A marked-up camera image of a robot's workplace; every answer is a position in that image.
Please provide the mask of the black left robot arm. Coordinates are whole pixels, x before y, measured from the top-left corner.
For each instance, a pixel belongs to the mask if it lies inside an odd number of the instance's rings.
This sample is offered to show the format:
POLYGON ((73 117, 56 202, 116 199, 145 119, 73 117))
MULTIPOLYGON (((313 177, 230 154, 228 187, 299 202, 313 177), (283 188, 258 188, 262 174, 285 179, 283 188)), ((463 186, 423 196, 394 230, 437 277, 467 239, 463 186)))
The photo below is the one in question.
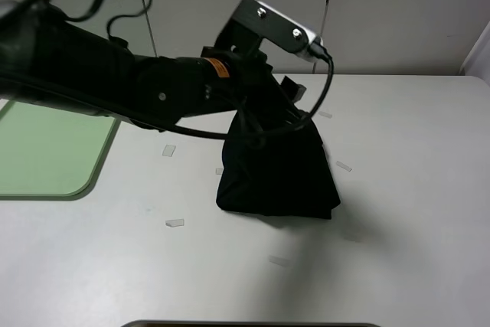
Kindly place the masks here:
POLYGON ((6 2, 1 16, 1 95, 89 116, 168 130, 180 119, 231 110, 269 128, 296 123, 301 87, 278 82, 263 40, 299 48, 291 21, 241 0, 199 57, 145 57, 116 39, 72 25, 51 0, 6 2))

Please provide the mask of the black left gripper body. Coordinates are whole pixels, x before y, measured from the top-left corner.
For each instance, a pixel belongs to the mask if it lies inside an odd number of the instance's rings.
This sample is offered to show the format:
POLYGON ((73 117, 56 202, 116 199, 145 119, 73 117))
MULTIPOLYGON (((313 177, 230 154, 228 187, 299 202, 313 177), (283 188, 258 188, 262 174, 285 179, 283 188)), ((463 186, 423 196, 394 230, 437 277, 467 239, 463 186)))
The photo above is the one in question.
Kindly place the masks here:
POLYGON ((255 128, 284 128, 305 119, 306 112, 295 106, 304 86, 288 77, 279 83, 263 52, 244 57, 237 51, 204 47, 201 58, 217 74, 215 81, 206 83, 202 115, 235 110, 255 128))

